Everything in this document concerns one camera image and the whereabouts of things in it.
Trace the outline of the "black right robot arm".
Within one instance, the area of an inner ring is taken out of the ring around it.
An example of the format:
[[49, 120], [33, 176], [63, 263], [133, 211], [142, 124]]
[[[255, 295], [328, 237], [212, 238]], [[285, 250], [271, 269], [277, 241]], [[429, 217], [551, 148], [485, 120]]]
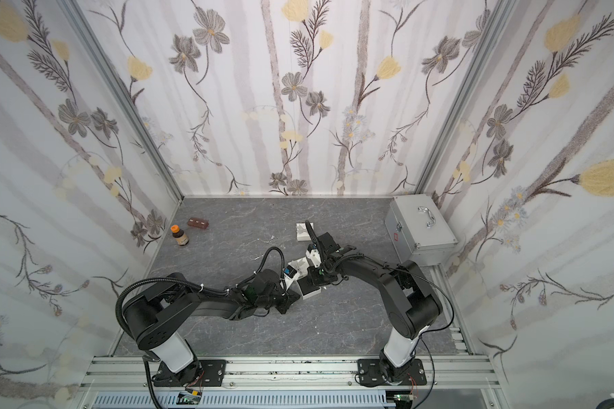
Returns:
[[439, 298], [446, 294], [413, 262], [380, 262], [357, 252], [353, 246], [339, 246], [329, 233], [317, 235], [308, 221], [305, 228], [311, 240], [310, 249], [318, 254], [309, 270], [312, 283], [335, 286], [354, 278], [375, 288], [392, 325], [380, 360], [392, 370], [407, 366], [422, 336], [435, 331], [432, 325], [443, 313]]

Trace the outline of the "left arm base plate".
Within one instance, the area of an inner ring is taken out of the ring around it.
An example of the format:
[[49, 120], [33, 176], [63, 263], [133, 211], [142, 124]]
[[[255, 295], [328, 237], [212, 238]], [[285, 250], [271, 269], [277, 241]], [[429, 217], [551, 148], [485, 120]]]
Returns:
[[189, 363], [186, 368], [174, 373], [165, 362], [153, 375], [155, 387], [220, 387], [225, 373], [225, 360], [202, 360]]

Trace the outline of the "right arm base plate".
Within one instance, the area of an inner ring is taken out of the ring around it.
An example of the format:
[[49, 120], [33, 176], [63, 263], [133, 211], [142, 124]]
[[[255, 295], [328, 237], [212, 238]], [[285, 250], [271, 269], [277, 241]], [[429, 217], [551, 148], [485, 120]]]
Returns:
[[384, 359], [360, 359], [356, 364], [356, 381], [364, 387], [427, 385], [424, 366], [418, 359], [400, 367]]

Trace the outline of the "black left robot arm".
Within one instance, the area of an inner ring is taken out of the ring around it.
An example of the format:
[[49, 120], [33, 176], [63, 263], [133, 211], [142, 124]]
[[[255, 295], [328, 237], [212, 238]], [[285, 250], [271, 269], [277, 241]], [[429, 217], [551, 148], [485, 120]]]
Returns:
[[143, 279], [124, 289], [115, 316], [124, 333], [148, 357], [178, 374], [199, 363], [180, 327], [192, 316], [245, 320], [276, 309], [284, 314], [299, 296], [284, 280], [287, 266], [282, 250], [264, 252], [252, 275], [232, 287], [218, 290], [188, 281], [183, 274]]

